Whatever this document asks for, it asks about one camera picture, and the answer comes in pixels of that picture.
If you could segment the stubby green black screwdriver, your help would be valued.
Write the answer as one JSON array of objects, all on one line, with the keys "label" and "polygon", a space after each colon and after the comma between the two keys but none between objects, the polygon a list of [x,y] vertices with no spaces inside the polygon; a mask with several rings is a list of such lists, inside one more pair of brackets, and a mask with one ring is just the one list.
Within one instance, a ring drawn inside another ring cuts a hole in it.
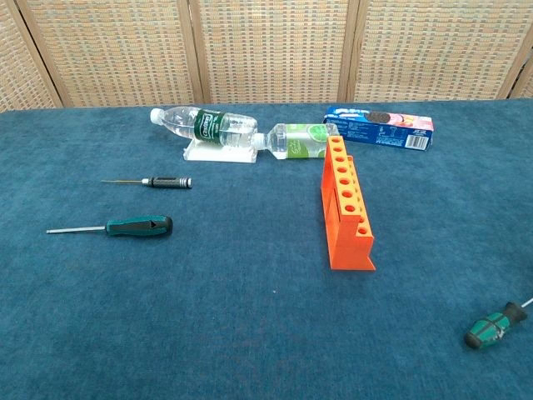
[{"label": "stubby green black screwdriver", "polygon": [[465,344],[482,349],[498,343],[511,328],[527,319],[525,308],[532,303],[533,297],[522,304],[508,302],[501,311],[476,320],[463,337]]}]

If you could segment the orange tool holder block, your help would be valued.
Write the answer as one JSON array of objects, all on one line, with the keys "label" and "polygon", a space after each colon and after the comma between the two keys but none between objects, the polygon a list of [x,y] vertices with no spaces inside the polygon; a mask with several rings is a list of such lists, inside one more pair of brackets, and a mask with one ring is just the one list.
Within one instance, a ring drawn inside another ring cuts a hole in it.
[{"label": "orange tool holder block", "polygon": [[374,271],[374,235],[366,212],[353,156],[341,136],[326,142],[321,200],[332,270]]}]

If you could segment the black precision screwdriver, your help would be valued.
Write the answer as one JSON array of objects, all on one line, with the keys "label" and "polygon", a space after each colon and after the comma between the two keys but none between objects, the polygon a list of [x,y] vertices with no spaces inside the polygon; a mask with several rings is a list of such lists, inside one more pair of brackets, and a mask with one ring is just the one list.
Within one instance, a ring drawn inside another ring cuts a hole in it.
[{"label": "black precision screwdriver", "polygon": [[102,183],[140,184],[150,188],[192,188],[192,179],[189,177],[145,177],[138,180],[102,180]]}]

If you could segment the long green black screwdriver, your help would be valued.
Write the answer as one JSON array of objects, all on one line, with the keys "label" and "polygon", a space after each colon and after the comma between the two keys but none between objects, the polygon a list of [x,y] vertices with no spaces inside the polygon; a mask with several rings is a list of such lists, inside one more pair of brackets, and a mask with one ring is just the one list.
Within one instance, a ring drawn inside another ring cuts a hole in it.
[{"label": "long green black screwdriver", "polygon": [[110,220],[103,226],[48,229],[46,234],[105,232],[108,236],[150,237],[172,232],[173,221],[165,215]]}]

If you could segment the light green label water bottle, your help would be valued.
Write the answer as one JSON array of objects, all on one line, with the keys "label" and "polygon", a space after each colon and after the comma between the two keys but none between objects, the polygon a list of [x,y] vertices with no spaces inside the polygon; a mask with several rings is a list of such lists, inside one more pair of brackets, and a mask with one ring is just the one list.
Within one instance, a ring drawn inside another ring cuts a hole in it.
[{"label": "light green label water bottle", "polygon": [[252,146],[279,160],[324,158],[327,139],[338,135],[333,123],[278,123],[269,133],[254,133]]}]

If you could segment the dark green label water bottle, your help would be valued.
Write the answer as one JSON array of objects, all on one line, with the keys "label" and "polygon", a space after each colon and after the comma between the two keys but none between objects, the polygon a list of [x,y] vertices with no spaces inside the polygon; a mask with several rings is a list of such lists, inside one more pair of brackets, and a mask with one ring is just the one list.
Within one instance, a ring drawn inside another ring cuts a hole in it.
[{"label": "dark green label water bottle", "polygon": [[257,133],[253,117],[192,106],[153,108],[150,120],[179,137],[232,148],[250,147]]}]

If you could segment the blue felt table cover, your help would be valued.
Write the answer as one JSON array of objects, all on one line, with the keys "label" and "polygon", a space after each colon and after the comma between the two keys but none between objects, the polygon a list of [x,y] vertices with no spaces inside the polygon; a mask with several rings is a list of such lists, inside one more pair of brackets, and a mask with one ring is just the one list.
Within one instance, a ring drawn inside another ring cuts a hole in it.
[{"label": "blue felt table cover", "polygon": [[[146,107],[0,113],[0,400],[533,400],[533,99],[383,103],[351,142],[375,272],[329,267],[320,160],[188,162]],[[104,183],[191,178],[191,189]],[[150,237],[46,234],[149,215]]]}]

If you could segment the blue cookie box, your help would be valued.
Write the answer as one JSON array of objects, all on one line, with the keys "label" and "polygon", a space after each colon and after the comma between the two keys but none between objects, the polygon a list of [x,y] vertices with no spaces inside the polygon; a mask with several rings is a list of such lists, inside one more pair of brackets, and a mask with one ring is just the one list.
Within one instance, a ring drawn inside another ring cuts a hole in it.
[{"label": "blue cookie box", "polygon": [[404,113],[329,107],[324,123],[336,124],[345,140],[425,151],[434,126],[430,117]]}]

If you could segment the woven wicker folding screen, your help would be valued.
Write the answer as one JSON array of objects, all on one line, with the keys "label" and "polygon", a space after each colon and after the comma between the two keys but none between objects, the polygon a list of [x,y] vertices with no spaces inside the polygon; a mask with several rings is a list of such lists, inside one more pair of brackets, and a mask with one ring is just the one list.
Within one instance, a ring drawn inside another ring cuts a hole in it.
[{"label": "woven wicker folding screen", "polygon": [[533,98],[533,0],[0,0],[0,113]]}]

